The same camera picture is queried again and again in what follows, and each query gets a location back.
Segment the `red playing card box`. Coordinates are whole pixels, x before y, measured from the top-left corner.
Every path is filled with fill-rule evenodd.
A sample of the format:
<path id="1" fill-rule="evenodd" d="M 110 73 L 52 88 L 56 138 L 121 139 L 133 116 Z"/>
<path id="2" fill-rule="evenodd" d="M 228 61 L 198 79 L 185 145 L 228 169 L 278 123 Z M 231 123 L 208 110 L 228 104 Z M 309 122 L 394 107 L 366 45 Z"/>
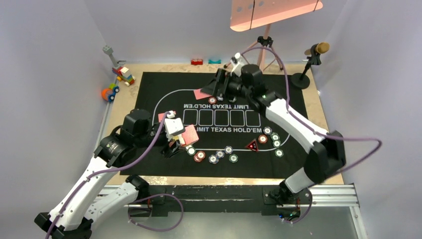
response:
<path id="1" fill-rule="evenodd" d="M 199 140 L 196 128 L 193 124 L 186 126 L 179 139 L 182 147 L 191 146 Z"/>

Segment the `red poker chip stack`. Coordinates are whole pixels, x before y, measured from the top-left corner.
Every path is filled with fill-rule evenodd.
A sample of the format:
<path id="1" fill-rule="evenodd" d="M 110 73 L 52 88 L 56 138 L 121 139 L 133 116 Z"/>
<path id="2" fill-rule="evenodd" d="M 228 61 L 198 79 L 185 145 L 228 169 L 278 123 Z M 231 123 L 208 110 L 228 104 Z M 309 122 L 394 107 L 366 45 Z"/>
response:
<path id="1" fill-rule="evenodd" d="M 206 154 L 204 151 L 198 151 L 195 155 L 194 155 L 194 161 L 195 162 L 202 162 L 206 157 Z"/>

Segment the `red playing card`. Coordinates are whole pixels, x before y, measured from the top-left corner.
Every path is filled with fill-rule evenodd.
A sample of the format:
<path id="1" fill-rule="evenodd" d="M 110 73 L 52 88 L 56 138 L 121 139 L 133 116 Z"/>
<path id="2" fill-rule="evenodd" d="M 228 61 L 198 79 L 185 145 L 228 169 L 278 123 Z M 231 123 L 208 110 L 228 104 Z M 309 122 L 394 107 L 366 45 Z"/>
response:
<path id="1" fill-rule="evenodd" d="M 200 99 L 211 97 L 211 95 L 209 95 L 207 93 L 203 93 L 201 91 L 201 89 L 195 89 L 195 90 L 193 90 L 193 92 L 194 92 L 194 97 L 195 97 L 196 100 L 200 100 Z"/>
<path id="2" fill-rule="evenodd" d="M 168 116 L 168 113 L 161 113 L 157 116 L 158 118 L 158 123 L 161 123 L 161 121 L 163 121 L 164 119 L 166 119 Z"/>

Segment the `red triangular dealer button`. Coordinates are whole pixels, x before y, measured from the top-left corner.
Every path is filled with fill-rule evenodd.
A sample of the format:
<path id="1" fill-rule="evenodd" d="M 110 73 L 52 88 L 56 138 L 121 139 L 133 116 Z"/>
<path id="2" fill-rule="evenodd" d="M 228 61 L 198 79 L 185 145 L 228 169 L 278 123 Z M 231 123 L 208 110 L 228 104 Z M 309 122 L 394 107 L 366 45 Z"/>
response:
<path id="1" fill-rule="evenodd" d="M 251 142 L 249 142 L 246 147 L 246 149 L 254 151 L 254 152 L 258 152 L 259 151 L 259 147 L 258 147 L 258 141 L 257 139 L 253 139 Z"/>

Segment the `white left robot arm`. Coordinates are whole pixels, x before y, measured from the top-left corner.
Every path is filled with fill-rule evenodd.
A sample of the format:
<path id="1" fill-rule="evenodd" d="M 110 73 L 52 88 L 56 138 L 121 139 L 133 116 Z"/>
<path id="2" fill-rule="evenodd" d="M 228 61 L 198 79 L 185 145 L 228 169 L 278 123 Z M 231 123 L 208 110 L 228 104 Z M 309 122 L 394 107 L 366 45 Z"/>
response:
<path id="1" fill-rule="evenodd" d="M 40 213 L 35 223 L 48 239 L 88 239 L 94 229 L 128 203 L 151 202 L 155 195 L 149 183 L 131 175 L 112 193 L 99 201 L 99 192 L 118 172 L 139 163 L 153 147 L 160 147 L 170 158 L 181 150 L 193 152 L 198 141 L 194 125 L 184 125 L 174 111 L 154 116 L 133 109 L 123 123 L 103 138 L 87 168 L 66 197 L 51 211 Z"/>

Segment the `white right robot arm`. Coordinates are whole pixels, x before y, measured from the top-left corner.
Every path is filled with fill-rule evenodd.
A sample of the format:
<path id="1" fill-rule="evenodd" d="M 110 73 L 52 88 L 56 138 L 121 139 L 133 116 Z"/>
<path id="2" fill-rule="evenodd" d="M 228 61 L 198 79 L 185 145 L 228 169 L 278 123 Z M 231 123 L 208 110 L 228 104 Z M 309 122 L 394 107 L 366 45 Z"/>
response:
<path id="1" fill-rule="evenodd" d="M 290 107 L 288 101 L 269 90 L 257 65 L 247 64 L 239 73 L 219 68 L 201 92 L 215 98 L 244 98 L 250 108 L 277 124 L 292 136 L 307 153 L 304 165 L 279 184 L 279 191 L 270 194 L 283 204 L 294 201 L 301 191 L 324 182 L 346 165 L 342 135 L 317 127 Z"/>

